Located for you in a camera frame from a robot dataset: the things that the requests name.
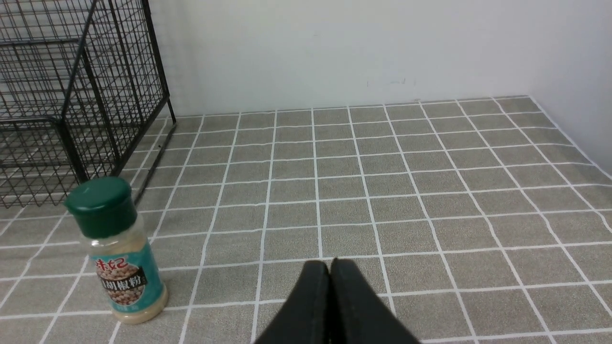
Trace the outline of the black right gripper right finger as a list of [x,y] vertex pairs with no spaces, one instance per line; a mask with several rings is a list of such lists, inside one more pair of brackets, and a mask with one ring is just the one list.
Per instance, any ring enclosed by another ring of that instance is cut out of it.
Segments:
[[349,259],[336,258],[331,270],[332,344],[418,344]]

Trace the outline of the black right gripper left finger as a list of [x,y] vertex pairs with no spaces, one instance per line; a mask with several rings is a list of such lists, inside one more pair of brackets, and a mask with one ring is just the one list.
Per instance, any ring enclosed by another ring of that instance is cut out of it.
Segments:
[[297,283],[256,344],[328,344],[330,274],[321,261],[307,261]]

